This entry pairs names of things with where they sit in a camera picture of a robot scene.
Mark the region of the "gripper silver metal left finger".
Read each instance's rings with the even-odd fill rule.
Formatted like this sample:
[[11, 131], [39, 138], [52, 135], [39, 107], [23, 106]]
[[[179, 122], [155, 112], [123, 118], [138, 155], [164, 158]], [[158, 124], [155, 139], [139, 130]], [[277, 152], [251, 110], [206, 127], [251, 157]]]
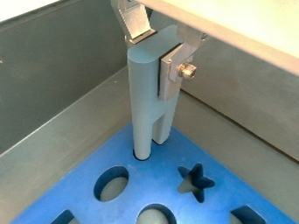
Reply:
[[110, 0], [120, 23], [126, 43], [135, 45], [156, 34], [151, 28], [146, 6], [136, 0]]

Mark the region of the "gripper silver metal right finger with bolt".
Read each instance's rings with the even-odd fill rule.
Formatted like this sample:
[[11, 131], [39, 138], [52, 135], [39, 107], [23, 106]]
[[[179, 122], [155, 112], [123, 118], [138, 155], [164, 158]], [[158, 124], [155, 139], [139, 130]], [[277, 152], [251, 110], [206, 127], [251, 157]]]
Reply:
[[182, 43], [160, 59], [159, 98], [164, 101], [179, 93], [183, 79], [195, 77], [192, 56], [208, 37], [187, 24], [178, 25], [176, 35]]

